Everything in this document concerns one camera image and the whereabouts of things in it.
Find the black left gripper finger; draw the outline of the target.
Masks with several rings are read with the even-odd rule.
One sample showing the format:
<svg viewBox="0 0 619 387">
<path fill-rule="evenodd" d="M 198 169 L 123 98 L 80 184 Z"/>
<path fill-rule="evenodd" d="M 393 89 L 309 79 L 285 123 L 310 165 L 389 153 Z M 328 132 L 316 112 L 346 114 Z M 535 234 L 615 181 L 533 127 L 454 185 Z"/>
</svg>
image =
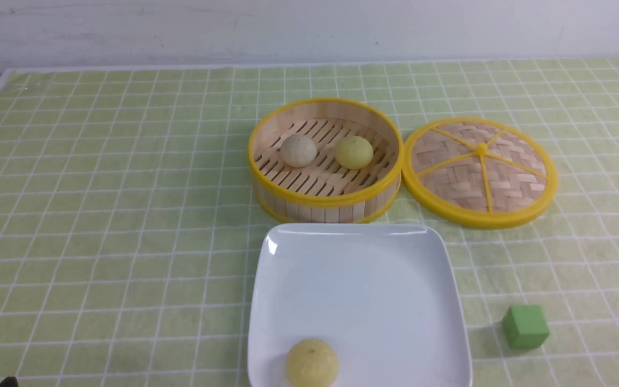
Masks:
<svg viewBox="0 0 619 387">
<path fill-rule="evenodd" d="M 8 376 L 0 382 L 0 387 L 19 387 L 19 382 L 15 376 Z"/>
</svg>

